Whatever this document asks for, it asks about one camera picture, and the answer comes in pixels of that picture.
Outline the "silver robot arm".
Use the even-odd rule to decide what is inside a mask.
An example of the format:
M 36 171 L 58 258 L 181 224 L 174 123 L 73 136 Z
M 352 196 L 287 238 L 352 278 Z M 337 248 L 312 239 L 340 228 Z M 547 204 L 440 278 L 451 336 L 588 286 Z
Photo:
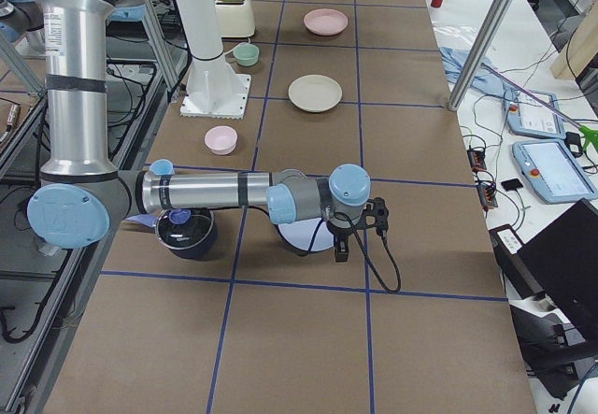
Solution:
M 349 256 L 349 236 L 372 216 L 370 178 L 343 164 L 324 178 L 275 173 L 157 175 L 121 171 L 108 157 L 106 25 L 118 8 L 144 0 L 36 0 L 42 7 L 50 123 L 50 159 L 27 207 L 34 232 L 79 249 L 127 217 L 163 210 L 265 207 L 274 224 L 322 219 L 335 258 Z

